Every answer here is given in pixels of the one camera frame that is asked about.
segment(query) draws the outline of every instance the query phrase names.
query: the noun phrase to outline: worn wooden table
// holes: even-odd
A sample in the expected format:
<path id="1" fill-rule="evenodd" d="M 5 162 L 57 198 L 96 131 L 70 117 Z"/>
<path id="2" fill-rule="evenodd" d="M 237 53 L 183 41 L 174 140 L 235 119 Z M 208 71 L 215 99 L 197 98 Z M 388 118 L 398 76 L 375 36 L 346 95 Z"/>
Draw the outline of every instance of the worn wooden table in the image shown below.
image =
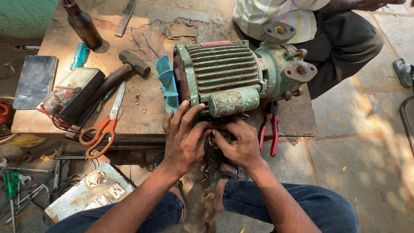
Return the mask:
<path id="1" fill-rule="evenodd" d="M 114 36 L 114 32 L 122 17 L 123 9 L 128 1 L 77 1 L 80 8 L 91 15 L 93 21 L 104 39 L 103 45 L 91 51 L 85 67 L 99 68 L 106 75 L 122 66 L 118 54 L 129 50 L 147 62 L 152 71 L 146 78 L 130 75 L 125 94 L 119 109 L 115 133 L 120 138 L 163 138 L 161 127 L 165 115 L 165 99 L 160 90 L 161 82 L 156 77 L 154 68 L 158 57 L 147 47 L 143 33 L 148 38 L 150 46 L 160 56 L 168 54 L 172 63 L 173 47 L 176 44 L 195 44 L 206 41 L 240 40 L 237 36 L 232 10 L 236 1 L 194 2 L 170 0 L 157 2 L 138 2 L 128 28 L 122 38 Z M 38 55 L 51 55 L 59 59 L 55 84 L 68 74 L 73 61 L 76 44 L 81 42 L 74 30 L 69 26 L 67 13 L 59 3 Z M 138 50 L 133 41 L 130 28 L 143 52 Z M 280 118 L 280 136 L 316 136 L 318 133 L 315 116 L 312 110 L 308 89 L 300 97 L 290 101 L 280 101 L 278 116 Z M 135 95 L 140 94 L 139 105 L 136 105 Z M 100 122 L 109 115 L 116 93 L 103 106 L 100 112 L 90 117 L 84 129 Z M 138 107 L 148 111 L 142 113 Z M 246 112 L 251 116 L 248 123 L 259 128 L 265 113 L 263 107 Z M 45 114 L 37 110 L 17 110 L 12 126 L 14 133 L 30 133 L 37 136 L 55 138 L 60 141 L 77 144 L 77 140 L 65 137 L 65 132 L 55 128 Z M 266 132 L 266 139 L 271 139 L 271 127 Z"/>

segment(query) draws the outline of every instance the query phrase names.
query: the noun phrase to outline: green wall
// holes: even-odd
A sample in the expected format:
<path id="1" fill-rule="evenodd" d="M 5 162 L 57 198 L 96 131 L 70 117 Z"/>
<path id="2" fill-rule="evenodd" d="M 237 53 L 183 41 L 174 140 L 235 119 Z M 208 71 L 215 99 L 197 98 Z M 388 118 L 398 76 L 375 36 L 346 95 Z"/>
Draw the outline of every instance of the green wall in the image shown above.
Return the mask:
<path id="1" fill-rule="evenodd" d="M 0 0 L 0 37 L 43 39 L 60 0 Z"/>

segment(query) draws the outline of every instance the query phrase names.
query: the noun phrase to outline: hammer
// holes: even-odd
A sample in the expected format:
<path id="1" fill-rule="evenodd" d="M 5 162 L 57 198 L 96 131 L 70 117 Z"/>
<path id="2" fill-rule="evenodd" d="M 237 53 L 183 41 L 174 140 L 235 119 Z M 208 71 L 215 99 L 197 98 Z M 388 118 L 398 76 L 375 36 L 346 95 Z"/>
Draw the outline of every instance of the hammer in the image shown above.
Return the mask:
<path id="1" fill-rule="evenodd" d="M 138 75 L 145 78 L 151 71 L 146 63 L 144 63 L 137 55 L 130 53 L 128 50 L 121 51 L 118 55 L 124 65 L 113 73 L 109 74 L 100 86 L 95 90 L 88 102 L 93 102 L 101 95 L 106 93 L 111 87 L 113 87 L 124 75 L 129 74 L 132 70 L 135 70 Z"/>

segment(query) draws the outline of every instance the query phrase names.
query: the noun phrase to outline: striped shirt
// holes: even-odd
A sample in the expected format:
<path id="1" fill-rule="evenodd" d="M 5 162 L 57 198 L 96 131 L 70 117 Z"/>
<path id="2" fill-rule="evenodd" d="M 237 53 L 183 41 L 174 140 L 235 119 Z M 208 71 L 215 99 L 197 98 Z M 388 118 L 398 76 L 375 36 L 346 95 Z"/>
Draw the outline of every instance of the striped shirt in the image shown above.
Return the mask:
<path id="1" fill-rule="evenodd" d="M 296 28 L 289 43 L 312 40 L 316 20 L 312 10 L 318 10 L 330 0 L 237 0 L 233 18 L 248 36 L 264 41 L 264 28 L 272 22 L 283 22 Z"/>

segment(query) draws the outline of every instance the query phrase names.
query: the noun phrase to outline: green screwdriver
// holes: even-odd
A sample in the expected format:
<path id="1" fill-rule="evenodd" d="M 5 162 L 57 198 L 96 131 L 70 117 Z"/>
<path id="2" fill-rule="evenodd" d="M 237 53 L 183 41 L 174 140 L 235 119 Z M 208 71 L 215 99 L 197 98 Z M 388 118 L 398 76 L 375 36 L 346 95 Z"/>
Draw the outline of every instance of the green screwdriver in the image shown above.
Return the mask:
<path id="1" fill-rule="evenodd" d="M 16 216 L 14 215 L 14 199 L 19 192 L 18 184 L 19 178 L 17 178 L 17 172 L 12 169 L 6 169 L 3 171 L 4 186 L 6 188 L 6 200 L 10 201 L 10 211 L 12 213 L 13 233 L 17 232 L 16 228 Z"/>

